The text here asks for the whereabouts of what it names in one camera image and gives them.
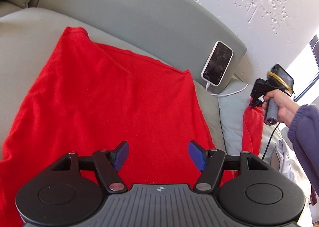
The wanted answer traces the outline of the blue sweater right forearm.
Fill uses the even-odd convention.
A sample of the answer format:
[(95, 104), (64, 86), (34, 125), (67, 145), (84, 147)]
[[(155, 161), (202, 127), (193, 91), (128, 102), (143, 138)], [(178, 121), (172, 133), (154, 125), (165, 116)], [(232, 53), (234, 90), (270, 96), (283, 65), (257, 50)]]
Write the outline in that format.
[(318, 193), (318, 106), (301, 106), (290, 126), (288, 138), (314, 191)]

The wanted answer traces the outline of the person's right hand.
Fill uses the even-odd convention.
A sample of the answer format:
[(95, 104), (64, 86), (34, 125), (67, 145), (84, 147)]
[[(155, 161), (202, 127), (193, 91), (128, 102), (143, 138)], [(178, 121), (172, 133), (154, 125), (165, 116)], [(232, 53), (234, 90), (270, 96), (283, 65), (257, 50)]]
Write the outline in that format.
[(284, 94), (279, 89), (268, 92), (264, 96), (264, 103), (262, 105), (262, 114), (266, 114), (268, 100), (273, 99), (275, 104), (279, 107), (278, 121), (284, 123), (288, 128), (290, 127), (298, 109), (301, 107), (294, 102), (288, 95)]

